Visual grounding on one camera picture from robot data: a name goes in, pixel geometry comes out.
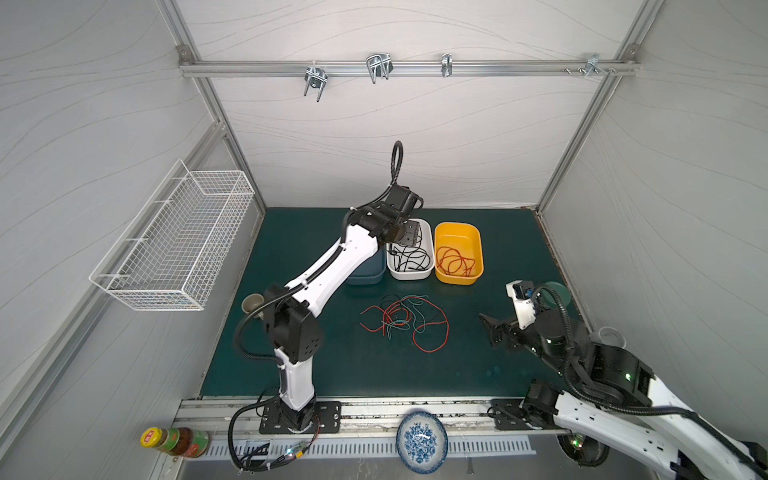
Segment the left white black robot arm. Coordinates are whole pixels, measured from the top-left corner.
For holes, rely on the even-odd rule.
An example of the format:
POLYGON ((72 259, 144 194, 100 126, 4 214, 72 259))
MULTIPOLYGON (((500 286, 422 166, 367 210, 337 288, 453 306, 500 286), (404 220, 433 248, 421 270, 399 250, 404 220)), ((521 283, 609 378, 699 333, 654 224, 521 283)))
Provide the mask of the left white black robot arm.
POLYGON ((318 318, 326 303, 383 247, 412 247, 416 243, 417 223, 411 214, 423 206, 423 198, 398 183, 403 158, 404 147, 397 140, 391 154, 390 182, 384 192, 350 208, 342 219, 339 238, 329 249, 295 279, 283 286, 270 286, 263 294, 264 302, 246 313, 235 329, 233 344, 240 355, 277 364, 280 413, 294 430, 305 430, 314 416, 313 357, 323 342, 318 318), (271 355, 246 348, 245 330, 257 319, 272 344, 271 355))

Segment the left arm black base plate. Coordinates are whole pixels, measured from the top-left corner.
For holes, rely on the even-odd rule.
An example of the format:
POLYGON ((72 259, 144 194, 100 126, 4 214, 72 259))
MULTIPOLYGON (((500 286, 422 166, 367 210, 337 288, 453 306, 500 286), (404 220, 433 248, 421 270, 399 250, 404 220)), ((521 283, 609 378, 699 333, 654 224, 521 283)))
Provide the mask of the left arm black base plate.
POLYGON ((259 433, 288 435, 330 433, 340 431, 341 403, 338 401, 310 401, 303 409, 291 410, 279 401, 263 408, 259 433))

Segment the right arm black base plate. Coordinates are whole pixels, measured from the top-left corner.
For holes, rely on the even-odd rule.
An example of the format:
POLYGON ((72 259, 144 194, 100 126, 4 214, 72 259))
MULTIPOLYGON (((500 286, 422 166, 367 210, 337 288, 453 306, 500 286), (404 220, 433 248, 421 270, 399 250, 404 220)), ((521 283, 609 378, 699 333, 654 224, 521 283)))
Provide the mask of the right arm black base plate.
POLYGON ((486 416, 493 422, 498 431, 532 431, 538 427, 532 425, 524 416, 521 399, 518 398, 493 398, 486 410, 486 416))

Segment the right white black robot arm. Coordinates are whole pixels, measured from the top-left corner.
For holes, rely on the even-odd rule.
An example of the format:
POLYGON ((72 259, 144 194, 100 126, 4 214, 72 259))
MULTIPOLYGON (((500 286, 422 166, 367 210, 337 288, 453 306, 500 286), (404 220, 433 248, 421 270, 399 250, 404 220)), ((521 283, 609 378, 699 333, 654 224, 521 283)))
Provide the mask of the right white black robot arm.
POLYGON ((490 344, 530 352, 564 384, 534 380, 522 399, 492 401, 497 429, 560 430, 561 450, 585 467, 616 450, 660 479, 766 478, 764 447, 713 426, 624 347, 594 341, 552 286, 516 280, 506 292, 514 318, 479 317, 490 344))

